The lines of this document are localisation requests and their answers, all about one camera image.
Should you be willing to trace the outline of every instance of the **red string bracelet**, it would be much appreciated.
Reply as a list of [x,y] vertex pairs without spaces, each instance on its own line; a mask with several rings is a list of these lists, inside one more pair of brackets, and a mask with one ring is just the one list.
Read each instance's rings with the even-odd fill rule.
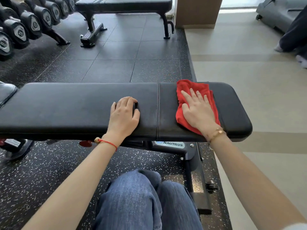
[[114,147],[116,148],[116,150],[115,150],[115,151],[117,151],[117,146],[116,146],[115,144],[113,144],[113,143],[111,143],[111,142],[109,142],[109,141],[106,141],[106,140],[100,139],[99,137],[97,137],[97,138],[94,140],[94,142],[96,142],[96,143],[100,143],[100,142],[108,143],[108,144],[110,144],[110,145],[114,146]]

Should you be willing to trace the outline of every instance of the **beige floor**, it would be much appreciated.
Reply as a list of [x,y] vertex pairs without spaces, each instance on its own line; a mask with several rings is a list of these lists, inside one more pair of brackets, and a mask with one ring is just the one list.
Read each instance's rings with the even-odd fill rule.
[[[273,50],[281,35],[255,16],[220,13],[215,29],[186,30],[195,75],[233,86],[254,128],[237,145],[307,217],[307,70]],[[233,229],[256,229],[217,163]]]

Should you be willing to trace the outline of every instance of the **red towel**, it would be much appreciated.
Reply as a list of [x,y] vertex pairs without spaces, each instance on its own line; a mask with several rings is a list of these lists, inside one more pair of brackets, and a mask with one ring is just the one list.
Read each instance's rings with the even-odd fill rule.
[[186,119],[183,116],[182,104],[187,103],[187,102],[186,102],[184,96],[182,95],[181,91],[183,90],[183,91],[187,92],[189,95],[191,95],[190,88],[192,88],[194,90],[194,92],[199,91],[202,96],[207,95],[207,98],[209,100],[209,103],[211,105],[211,108],[212,108],[214,116],[215,116],[215,122],[218,125],[221,125],[220,120],[219,120],[219,114],[217,112],[217,108],[215,106],[215,102],[214,102],[214,99],[213,99],[213,92],[212,92],[212,90],[209,89],[208,84],[195,83],[195,82],[191,82],[189,80],[177,81],[177,97],[178,97],[178,101],[179,101],[179,107],[178,107],[178,110],[176,112],[177,123],[181,124],[182,126],[189,129],[190,131],[193,131],[193,132],[195,132],[199,135],[202,135],[202,133],[200,131],[198,131],[196,128],[194,128],[190,124],[188,124],[188,122],[186,121]]

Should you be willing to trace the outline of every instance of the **white sleeve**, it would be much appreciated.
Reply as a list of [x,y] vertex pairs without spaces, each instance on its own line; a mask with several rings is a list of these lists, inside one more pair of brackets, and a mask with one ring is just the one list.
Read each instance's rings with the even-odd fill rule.
[[283,230],[307,230],[307,224],[293,224]]

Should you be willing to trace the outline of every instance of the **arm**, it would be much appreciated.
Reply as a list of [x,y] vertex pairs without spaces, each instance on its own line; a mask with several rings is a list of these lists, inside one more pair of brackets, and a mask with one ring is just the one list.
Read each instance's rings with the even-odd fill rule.
[[[140,118],[131,97],[125,97],[111,106],[111,115],[107,133],[102,137],[117,147],[129,136]],[[108,143],[99,143],[87,158],[64,180],[34,216],[26,223],[28,229],[76,229],[97,188],[115,147]]]
[[[189,105],[183,104],[187,122],[197,128],[210,142],[217,129],[208,99],[191,90],[182,91]],[[223,166],[243,207],[260,230],[281,230],[306,219],[290,200],[244,155],[225,134],[213,138],[211,148]]]

